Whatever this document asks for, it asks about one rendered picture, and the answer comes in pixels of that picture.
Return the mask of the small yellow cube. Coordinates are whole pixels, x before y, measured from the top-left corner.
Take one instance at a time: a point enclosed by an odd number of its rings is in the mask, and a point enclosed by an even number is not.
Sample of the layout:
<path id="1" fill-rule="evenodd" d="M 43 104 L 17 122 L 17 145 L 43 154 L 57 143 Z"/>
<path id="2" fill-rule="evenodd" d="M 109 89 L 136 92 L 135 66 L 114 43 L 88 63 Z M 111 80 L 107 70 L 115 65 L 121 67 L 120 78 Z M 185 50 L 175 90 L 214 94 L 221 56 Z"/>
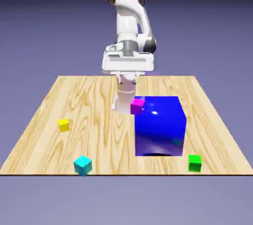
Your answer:
<path id="1" fill-rule="evenodd" d="M 70 125 L 69 125 L 68 119 L 59 119 L 58 126 L 59 126 L 59 130 L 61 133 L 70 130 Z"/>

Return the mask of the small cyan cube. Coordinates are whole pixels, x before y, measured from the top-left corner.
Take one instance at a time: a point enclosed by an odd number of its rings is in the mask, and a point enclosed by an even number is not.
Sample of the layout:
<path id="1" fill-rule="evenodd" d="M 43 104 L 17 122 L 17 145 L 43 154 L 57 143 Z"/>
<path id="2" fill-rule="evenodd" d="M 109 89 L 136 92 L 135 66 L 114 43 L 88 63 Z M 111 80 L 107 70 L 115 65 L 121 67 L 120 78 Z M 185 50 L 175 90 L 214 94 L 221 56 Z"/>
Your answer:
<path id="1" fill-rule="evenodd" d="M 92 161 L 82 155 L 74 161 L 74 169 L 79 175 L 86 176 L 92 170 Z"/>

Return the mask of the small magenta cube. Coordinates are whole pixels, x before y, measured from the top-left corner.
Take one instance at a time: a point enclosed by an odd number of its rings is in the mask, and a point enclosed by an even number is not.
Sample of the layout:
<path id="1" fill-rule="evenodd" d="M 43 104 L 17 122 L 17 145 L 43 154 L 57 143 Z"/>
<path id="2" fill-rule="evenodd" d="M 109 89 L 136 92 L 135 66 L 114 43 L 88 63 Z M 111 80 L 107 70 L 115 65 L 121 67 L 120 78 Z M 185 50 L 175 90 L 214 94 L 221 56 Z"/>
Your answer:
<path id="1" fill-rule="evenodd" d="M 141 114 L 144 112 L 145 99 L 134 98 L 130 104 L 130 113 L 132 115 Z"/>

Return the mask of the large blue box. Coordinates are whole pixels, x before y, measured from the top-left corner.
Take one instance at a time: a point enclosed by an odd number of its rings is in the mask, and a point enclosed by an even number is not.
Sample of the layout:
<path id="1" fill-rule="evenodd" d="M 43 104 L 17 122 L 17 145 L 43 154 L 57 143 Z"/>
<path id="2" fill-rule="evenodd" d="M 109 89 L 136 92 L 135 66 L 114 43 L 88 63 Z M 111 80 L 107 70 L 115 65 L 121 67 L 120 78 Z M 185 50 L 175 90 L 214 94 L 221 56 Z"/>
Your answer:
<path id="1" fill-rule="evenodd" d="M 187 118 L 177 96 L 136 96 L 144 99 L 134 116 L 136 156 L 182 156 Z"/>

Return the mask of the small green cube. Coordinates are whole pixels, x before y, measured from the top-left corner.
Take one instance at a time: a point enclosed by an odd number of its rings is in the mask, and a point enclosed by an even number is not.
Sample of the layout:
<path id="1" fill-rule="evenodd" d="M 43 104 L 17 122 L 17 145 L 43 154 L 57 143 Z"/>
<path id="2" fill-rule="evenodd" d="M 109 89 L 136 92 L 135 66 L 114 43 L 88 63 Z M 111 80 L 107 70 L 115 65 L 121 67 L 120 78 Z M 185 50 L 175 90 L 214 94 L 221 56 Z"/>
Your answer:
<path id="1" fill-rule="evenodd" d="M 200 155 L 189 154 L 188 156 L 188 171 L 200 172 L 202 167 L 202 159 Z"/>

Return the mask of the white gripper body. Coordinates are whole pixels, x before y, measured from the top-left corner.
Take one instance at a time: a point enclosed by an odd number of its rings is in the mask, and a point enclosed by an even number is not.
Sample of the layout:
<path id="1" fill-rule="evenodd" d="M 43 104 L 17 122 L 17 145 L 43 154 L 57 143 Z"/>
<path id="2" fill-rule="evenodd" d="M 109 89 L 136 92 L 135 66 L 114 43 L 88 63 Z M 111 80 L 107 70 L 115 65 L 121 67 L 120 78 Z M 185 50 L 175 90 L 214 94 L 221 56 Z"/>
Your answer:
<path id="1" fill-rule="evenodd" d="M 151 72 L 154 70 L 154 56 L 151 53 L 133 52 L 133 56 L 123 56 L 122 51 L 105 51 L 102 71 L 108 74 L 125 72 Z"/>

